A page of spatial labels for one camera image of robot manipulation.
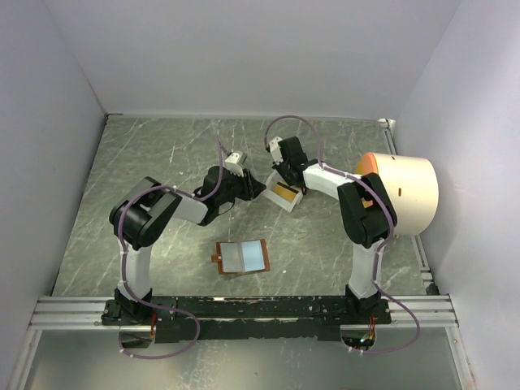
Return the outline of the brown leather card holder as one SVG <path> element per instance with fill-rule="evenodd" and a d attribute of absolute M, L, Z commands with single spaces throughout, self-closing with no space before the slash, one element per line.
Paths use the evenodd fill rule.
<path fill-rule="evenodd" d="M 211 261 L 220 275 L 248 275 L 271 269 L 264 239 L 243 242 L 217 242 Z"/>

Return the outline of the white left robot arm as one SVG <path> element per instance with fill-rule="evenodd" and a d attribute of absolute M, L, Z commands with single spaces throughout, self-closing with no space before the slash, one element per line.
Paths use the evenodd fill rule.
<path fill-rule="evenodd" d="M 235 175 L 211 167 L 191 193 L 168 187 L 146 176 L 110 212 L 109 222 L 121 249 L 120 277 L 115 302 L 131 323 L 141 324 L 152 313 L 150 261 L 154 243 L 171 219 L 205 227 L 220 216 L 220 207 L 240 199 L 255 200 L 266 189 L 245 169 Z"/>

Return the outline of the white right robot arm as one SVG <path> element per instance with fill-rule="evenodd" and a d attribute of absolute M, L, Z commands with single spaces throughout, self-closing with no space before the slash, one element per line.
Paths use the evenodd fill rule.
<path fill-rule="evenodd" d="M 273 168 L 286 184 L 336 199 L 347 237 L 353 242 L 353 269 L 345 288 L 344 312 L 354 323 L 362 323 L 379 303 L 379 260 L 397 225 L 397 213 L 375 172 L 355 175 L 309 160 L 300 140 L 275 137 L 266 147 Z"/>

